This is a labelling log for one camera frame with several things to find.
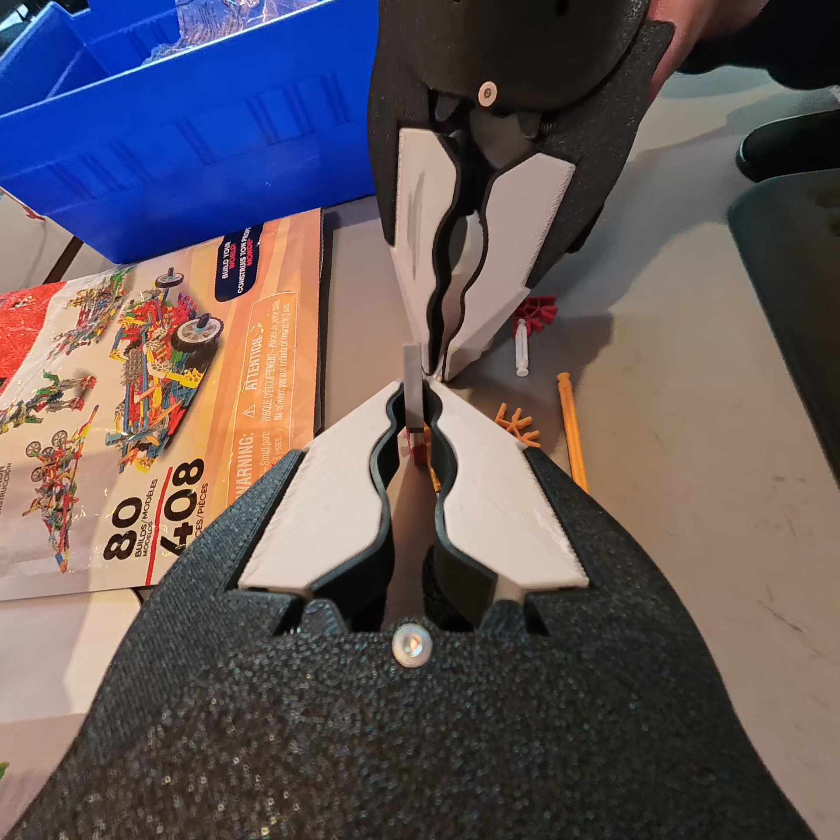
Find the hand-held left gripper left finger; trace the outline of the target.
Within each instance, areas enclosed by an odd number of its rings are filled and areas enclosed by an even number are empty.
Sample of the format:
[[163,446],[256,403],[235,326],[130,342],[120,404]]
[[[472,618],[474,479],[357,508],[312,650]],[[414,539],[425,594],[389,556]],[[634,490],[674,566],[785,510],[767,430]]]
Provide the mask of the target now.
[[238,579],[241,590],[380,594],[393,570],[387,496],[399,469],[403,384],[312,440]]

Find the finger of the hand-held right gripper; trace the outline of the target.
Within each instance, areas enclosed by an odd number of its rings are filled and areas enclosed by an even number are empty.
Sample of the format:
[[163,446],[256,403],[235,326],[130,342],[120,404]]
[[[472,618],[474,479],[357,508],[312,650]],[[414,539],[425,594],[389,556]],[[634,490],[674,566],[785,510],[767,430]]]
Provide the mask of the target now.
[[528,295],[531,270],[574,173],[573,163],[536,153],[492,179],[481,218],[485,254],[463,293],[443,382],[478,360]]
[[392,259],[428,375],[437,371],[443,342],[447,247],[460,180],[460,165],[445,138],[426,129],[400,130]]

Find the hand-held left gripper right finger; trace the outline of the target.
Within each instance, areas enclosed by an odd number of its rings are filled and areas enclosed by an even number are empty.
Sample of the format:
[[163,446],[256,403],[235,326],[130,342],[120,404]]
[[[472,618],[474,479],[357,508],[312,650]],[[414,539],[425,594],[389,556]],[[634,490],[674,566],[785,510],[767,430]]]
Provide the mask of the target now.
[[531,450],[440,382],[426,382],[444,549],[515,592],[585,588],[589,579],[530,466]]

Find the red corner connector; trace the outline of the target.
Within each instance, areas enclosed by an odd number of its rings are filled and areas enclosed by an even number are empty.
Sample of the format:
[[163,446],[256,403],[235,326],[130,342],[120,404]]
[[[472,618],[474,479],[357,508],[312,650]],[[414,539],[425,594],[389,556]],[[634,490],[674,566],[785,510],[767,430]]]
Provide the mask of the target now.
[[528,335],[533,332],[540,333],[556,318],[556,301],[557,297],[554,295],[526,297],[511,316],[513,334],[517,333],[520,321],[524,321]]

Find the long yellow toy rod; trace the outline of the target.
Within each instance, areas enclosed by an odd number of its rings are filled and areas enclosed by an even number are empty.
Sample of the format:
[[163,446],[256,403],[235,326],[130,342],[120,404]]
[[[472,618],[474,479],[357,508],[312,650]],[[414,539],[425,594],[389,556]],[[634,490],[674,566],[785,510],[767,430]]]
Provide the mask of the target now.
[[590,492],[581,443],[581,431],[574,403],[574,390],[569,372],[557,376],[557,386],[563,419],[563,431],[570,461],[571,477],[585,493]]

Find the grey snowflake connector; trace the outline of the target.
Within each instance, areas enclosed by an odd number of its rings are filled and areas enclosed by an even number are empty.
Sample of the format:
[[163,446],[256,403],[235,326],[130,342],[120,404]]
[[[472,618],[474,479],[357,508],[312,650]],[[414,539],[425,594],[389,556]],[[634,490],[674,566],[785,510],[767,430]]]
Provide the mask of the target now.
[[405,343],[402,347],[405,428],[410,436],[422,436],[425,428],[424,369],[422,348]]

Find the person's right forearm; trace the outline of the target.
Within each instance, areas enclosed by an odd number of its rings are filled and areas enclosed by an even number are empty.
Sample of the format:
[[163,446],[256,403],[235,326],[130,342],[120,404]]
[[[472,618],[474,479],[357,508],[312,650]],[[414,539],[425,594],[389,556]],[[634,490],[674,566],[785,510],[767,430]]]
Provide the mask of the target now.
[[769,1],[738,30],[698,41],[679,72],[720,67],[765,70],[791,89],[838,87],[839,2]]

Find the person's right hand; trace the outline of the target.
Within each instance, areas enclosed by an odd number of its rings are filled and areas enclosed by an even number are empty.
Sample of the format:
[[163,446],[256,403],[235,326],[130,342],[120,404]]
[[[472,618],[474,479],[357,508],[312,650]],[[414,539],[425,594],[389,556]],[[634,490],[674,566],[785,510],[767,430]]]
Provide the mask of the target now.
[[738,31],[754,20],[767,1],[651,1],[650,20],[668,22],[674,33],[650,82],[647,105],[688,57],[697,42]]

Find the colourful construction toy bag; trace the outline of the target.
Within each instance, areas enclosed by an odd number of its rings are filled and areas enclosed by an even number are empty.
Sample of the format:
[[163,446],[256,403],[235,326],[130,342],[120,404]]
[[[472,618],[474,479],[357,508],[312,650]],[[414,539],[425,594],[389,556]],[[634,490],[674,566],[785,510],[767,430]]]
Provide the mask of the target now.
[[2,296],[2,601],[152,585],[318,425],[322,210]]

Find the blue plastic bin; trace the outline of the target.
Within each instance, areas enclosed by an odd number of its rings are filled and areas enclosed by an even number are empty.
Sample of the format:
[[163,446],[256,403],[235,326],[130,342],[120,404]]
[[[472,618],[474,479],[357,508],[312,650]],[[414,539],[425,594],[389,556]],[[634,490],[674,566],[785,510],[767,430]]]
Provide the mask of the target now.
[[377,25],[315,3],[145,64],[173,2],[51,3],[2,57],[2,188],[115,263],[372,195]]

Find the clear plastic bag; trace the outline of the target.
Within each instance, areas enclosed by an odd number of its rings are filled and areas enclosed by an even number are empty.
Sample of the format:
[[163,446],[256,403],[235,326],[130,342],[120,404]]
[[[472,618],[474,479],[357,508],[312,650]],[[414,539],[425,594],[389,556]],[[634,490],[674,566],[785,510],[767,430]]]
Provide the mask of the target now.
[[152,49],[158,60],[326,4],[325,1],[177,1],[179,37]]

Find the dark rounded object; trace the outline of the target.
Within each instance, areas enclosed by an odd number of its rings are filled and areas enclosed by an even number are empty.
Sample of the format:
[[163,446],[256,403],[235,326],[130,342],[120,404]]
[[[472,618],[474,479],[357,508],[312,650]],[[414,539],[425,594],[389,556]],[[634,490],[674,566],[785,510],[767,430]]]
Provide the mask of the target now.
[[839,110],[766,123],[741,142],[739,171],[753,183],[839,167]]

